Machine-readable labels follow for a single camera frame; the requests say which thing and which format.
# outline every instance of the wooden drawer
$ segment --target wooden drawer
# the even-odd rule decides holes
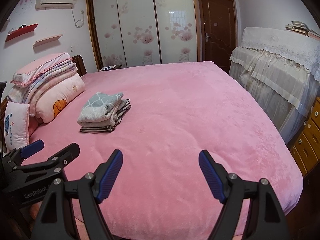
[[[298,165],[298,167],[302,173],[302,176],[304,177],[307,174],[307,170],[302,162],[302,159],[299,155],[299,152],[297,151],[297,149],[294,146],[291,148],[290,152],[291,152],[291,155],[294,158],[296,164]]]
[[[316,123],[316,125],[320,127],[320,103],[318,100],[316,101],[313,107],[313,111],[311,112],[311,118]]]
[[[312,146],[313,151],[316,153],[318,160],[320,159],[320,130],[315,122],[309,118],[303,133]]]
[[[304,163],[304,166],[307,169],[307,172],[310,172],[311,169],[316,165],[318,162],[317,156],[313,151],[310,143],[308,142],[306,136],[301,133],[297,142],[295,143],[295,148],[299,152],[301,159]]]

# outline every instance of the sliding wardrobe door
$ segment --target sliding wardrobe door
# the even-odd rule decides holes
[[[193,0],[155,0],[162,63],[197,61]]]
[[[103,66],[126,67],[117,0],[93,0],[93,10]]]
[[[153,0],[117,0],[128,67],[160,64]]]

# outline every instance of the blue gripper pad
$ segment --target blue gripper pad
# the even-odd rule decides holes
[[[37,140],[21,149],[20,156],[21,158],[29,158],[33,154],[41,151],[44,148],[44,143],[42,140]]]
[[[95,198],[99,204],[109,196],[122,167],[122,163],[122,152],[120,150],[114,150],[107,162],[100,164],[95,171]]]
[[[228,198],[228,173],[221,164],[214,162],[207,150],[199,153],[199,166],[215,199],[224,204]]]

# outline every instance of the cushion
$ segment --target cushion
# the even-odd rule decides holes
[[[68,53],[55,53],[36,59],[28,65],[25,65],[23,68],[17,70],[13,74],[13,78],[10,83],[14,83],[16,86],[21,88],[27,87],[40,75],[68,58],[72,59]]]
[[[29,116],[29,127],[28,127],[29,136],[33,134],[33,132],[37,129],[38,126],[39,126],[39,123],[37,119],[35,117]]]
[[[55,84],[36,102],[36,117],[51,122],[74,98],[84,91],[84,82],[78,73]]]
[[[4,141],[8,151],[29,144],[29,104],[8,102],[4,115]]]

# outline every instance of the door frame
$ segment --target door frame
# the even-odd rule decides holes
[[[87,1],[88,25],[89,25],[89,31],[90,31],[94,59],[97,64],[97,69],[100,70],[103,67],[103,62],[102,62],[100,47],[99,47],[99,42],[98,42],[96,23],[95,23],[95,19],[94,19],[93,0],[86,0],[86,1]],[[197,0],[193,0],[193,4],[195,7],[195,18],[196,18],[197,61],[200,61],[200,28],[199,28],[199,19],[198,19]],[[159,31],[157,31],[157,35],[158,35],[158,41],[160,42]]]
[[[205,31],[204,31],[204,16],[203,16],[203,5],[202,5],[202,0],[198,0],[199,1],[199,9],[200,9],[200,21],[201,21],[201,49],[202,49],[202,61],[204,61],[205,59]],[[235,4],[235,0],[229,0],[233,2],[233,12],[235,15],[235,47],[237,47],[238,44],[238,40],[237,40],[237,31],[238,31],[238,26],[237,26],[237,20],[236,20],[236,4]]]

